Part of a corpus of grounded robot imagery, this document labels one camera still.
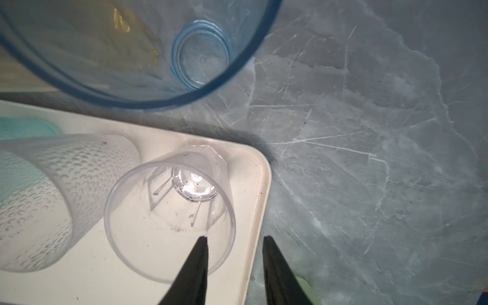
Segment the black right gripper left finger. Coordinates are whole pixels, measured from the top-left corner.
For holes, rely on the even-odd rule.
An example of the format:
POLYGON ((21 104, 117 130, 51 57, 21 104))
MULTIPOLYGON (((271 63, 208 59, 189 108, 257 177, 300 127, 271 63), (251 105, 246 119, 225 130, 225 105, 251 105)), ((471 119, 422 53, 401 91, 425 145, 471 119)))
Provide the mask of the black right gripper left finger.
POLYGON ((159 305, 204 305, 208 279, 208 241, 201 236, 159 305))

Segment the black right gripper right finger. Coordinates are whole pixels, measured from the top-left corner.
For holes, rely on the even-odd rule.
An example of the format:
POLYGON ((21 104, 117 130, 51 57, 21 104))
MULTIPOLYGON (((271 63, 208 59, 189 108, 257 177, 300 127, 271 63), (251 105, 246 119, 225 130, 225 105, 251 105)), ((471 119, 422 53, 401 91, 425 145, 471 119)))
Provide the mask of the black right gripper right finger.
POLYGON ((263 241, 263 269, 268 305, 313 304, 271 236, 263 241))

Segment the teal textured cup front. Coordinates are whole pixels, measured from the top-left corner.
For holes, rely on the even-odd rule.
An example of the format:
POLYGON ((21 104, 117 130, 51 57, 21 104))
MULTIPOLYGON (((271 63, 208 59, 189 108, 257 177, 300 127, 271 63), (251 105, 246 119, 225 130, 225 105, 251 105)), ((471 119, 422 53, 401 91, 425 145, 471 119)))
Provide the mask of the teal textured cup front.
POLYGON ((1 117, 1 140, 58 135, 58 129, 40 119, 1 117))

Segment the clear faceted cup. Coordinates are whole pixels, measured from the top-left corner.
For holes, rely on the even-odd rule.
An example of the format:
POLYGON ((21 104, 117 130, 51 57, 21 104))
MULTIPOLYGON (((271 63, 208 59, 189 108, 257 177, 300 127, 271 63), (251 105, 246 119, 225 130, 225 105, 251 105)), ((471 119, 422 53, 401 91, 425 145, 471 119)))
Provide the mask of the clear faceted cup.
POLYGON ((111 190, 104 227, 115 254, 144 278, 172 283, 202 236, 214 272, 236 236, 226 160, 194 145, 135 167, 111 190))

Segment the clear textured cup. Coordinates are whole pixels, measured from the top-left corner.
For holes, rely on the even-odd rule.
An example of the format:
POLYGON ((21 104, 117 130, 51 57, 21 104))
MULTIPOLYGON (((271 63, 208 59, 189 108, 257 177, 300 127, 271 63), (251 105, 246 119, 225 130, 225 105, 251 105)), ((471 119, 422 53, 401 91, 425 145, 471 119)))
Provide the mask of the clear textured cup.
POLYGON ((1 142, 1 269, 59 261, 104 215, 116 182, 141 161, 120 135, 69 134, 1 142))

